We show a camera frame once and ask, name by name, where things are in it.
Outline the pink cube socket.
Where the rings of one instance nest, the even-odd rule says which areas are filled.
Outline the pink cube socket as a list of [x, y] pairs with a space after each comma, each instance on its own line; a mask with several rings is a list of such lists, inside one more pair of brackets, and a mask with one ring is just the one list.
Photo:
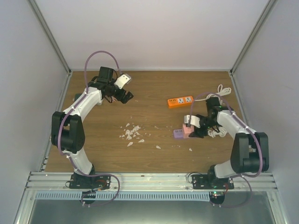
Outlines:
[[190, 138], [189, 135], [194, 132], [194, 126], [188, 127], [186, 124], [182, 125], [183, 138]]

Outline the purple power strip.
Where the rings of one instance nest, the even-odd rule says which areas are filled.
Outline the purple power strip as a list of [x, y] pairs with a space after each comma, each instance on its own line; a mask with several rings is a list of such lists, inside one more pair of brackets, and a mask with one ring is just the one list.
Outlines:
[[175, 139], [186, 139], [188, 136], [182, 129], [175, 129], [173, 130], [173, 137]]

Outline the orange power strip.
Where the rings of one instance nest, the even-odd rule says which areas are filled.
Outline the orange power strip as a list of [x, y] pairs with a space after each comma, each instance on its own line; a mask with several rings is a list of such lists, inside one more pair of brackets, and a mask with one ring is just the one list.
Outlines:
[[184, 96], [179, 98], [168, 99], [167, 103], [168, 103], [168, 108], [173, 109], [173, 108], [178, 108], [183, 106], [189, 106], [192, 104], [193, 101], [194, 99], [192, 96]]

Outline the green cube plug adapter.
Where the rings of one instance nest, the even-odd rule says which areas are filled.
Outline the green cube plug adapter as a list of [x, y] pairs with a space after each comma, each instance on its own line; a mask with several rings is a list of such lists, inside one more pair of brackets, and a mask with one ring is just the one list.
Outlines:
[[77, 93], [77, 94], [75, 94], [75, 96], [74, 96], [74, 101], [76, 101], [78, 98], [80, 98], [81, 95], [82, 95], [82, 93]]

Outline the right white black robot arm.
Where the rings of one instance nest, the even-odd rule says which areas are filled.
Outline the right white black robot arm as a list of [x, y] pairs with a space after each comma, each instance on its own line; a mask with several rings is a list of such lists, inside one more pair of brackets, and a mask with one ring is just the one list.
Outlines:
[[269, 140], [264, 132], [247, 126], [229, 105], [221, 105], [217, 97], [206, 100], [207, 116], [185, 115], [186, 126], [193, 126], [191, 138], [204, 138], [213, 130], [217, 133], [224, 128], [234, 143], [230, 159], [212, 165], [207, 174], [207, 184], [219, 189], [234, 177], [257, 177], [269, 169]]

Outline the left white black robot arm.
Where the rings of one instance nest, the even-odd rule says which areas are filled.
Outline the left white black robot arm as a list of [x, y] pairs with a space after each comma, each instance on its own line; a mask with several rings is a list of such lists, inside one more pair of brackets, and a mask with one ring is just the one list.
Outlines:
[[81, 176], [80, 183], [87, 189], [95, 186], [96, 174], [84, 150], [84, 119], [103, 100], [112, 103], [112, 99], [116, 99], [125, 104], [134, 97], [124, 90], [124, 86], [132, 80], [131, 76], [122, 73], [114, 79], [114, 73], [112, 68], [100, 67], [99, 75], [85, 83], [85, 89], [77, 100], [64, 111], [56, 111], [52, 115], [51, 143], [69, 159], [74, 173]]

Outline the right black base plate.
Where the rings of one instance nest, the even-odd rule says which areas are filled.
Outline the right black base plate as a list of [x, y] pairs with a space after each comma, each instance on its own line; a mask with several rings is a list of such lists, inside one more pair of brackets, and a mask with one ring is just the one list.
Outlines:
[[227, 190], [234, 189], [234, 184], [228, 178], [216, 178], [214, 174], [189, 173], [187, 181], [193, 189]]

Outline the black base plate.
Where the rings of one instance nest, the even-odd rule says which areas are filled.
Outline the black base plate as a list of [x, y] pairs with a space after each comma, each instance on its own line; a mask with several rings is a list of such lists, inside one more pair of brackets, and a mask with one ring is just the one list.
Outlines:
[[234, 184], [228, 178], [216, 178], [214, 174], [189, 173], [187, 181], [193, 189], [227, 190], [234, 189]]
[[74, 173], [71, 179], [65, 183], [65, 186], [70, 189], [91, 189], [105, 190], [110, 188], [111, 176], [102, 175], [97, 177], [87, 177]]

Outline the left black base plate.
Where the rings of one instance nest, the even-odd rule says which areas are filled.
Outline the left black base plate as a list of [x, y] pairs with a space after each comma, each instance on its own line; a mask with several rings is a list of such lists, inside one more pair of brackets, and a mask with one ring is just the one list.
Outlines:
[[65, 186], [70, 189], [91, 189], [105, 190], [110, 188], [111, 176], [102, 175], [97, 177], [87, 177], [74, 173], [71, 179], [65, 183]]

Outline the aluminium front rail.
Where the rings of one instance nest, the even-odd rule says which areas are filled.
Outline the aluminium front rail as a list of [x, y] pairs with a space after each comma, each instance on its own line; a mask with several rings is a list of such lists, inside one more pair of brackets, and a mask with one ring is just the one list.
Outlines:
[[[69, 190], [65, 183], [72, 173], [32, 172], [29, 174], [26, 190]], [[185, 173], [114, 173], [120, 180], [123, 192], [192, 192], [192, 184]], [[247, 177], [253, 191], [277, 191], [271, 173], [263, 173], [256, 178]]]

